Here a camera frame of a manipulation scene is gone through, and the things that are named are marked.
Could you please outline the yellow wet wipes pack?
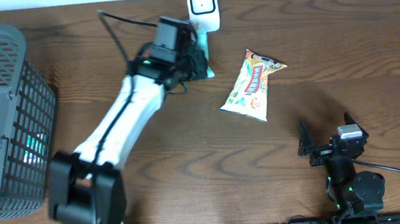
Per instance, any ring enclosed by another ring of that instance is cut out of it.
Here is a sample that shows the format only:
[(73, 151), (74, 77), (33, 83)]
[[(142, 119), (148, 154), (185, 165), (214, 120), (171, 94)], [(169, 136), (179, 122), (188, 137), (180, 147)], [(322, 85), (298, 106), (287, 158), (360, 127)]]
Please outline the yellow wet wipes pack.
[(269, 75), (288, 67), (273, 58), (260, 56), (249, 48), (238, 78), (220, 110), (267, 121), (267, 93)]

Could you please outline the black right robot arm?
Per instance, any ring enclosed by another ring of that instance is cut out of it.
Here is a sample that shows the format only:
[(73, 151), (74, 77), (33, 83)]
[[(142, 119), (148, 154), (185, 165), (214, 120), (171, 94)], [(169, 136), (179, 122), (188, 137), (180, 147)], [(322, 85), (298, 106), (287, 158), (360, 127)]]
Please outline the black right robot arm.
[(327, 192), (339, 211), (354, 217), (384, 208), (385, 177), (371, 171), (358, 173), (355, 169), (355, 160), (364, 152), (368, 133), (348, 113), (344, 114), (344, 125), (324, 145), (314, 143), (305, 122), (299, 127), (298, 155), (309, 157), (312, 167), (325, 167)]

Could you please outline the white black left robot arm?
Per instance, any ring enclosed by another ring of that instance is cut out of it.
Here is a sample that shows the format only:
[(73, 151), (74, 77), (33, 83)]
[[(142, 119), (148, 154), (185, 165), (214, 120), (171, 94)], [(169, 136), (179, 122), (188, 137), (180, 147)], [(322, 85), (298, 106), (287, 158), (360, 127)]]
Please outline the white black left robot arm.
[(181, 36), (178, 49), (165, 36), (142, 45), (121, 90), (95, 131), (72, 153), (49, 165), (48, 214), (61, 224), (124, 224), (127, 200), (122, 172), (145, 124), (178, 85), (211, 76), (203, 30)]

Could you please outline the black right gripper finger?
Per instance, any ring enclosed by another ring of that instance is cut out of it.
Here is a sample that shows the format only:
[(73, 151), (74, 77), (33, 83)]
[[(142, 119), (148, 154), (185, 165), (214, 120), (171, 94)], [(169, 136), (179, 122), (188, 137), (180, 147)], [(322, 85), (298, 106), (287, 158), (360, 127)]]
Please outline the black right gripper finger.
[(305, 123), (300, 121), (300, 139), (299, 139), (299, 146), (298, 146), (298, 155), (299, 156), (306, 156), (310, 155), (314, 150), (314, 143), (311, 140), (310, 133), (308, 132), (308, 128), (306, 127)]
[(346, 135), (363, 133), (360, 125), (358, 125), (358, 123), (352, 118), (352, 116), (350, 116), (349, 113), (344, 113), (344, 121), (346, 125), (344, 132)]

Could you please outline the green tissue pack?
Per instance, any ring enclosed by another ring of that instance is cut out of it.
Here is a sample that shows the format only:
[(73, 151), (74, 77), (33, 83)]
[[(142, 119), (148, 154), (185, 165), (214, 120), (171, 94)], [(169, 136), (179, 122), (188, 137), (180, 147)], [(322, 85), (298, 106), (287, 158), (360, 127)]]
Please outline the green tissue pack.
[(205, 62), (206, 62), (206, 78), (210, 79), (210, 78), (214, 78), (215, 77), (215, 73), (214, 71), (210, 68), (209, 64), (208, 64), (208, 60), (209, 60), (209, 47), (208, 47), (208, 39), (207, 39), (207, 32), (203, 29), (200, 28), (197, 31), (197, 46), (203, 50), (203, 55), (205, 58)]

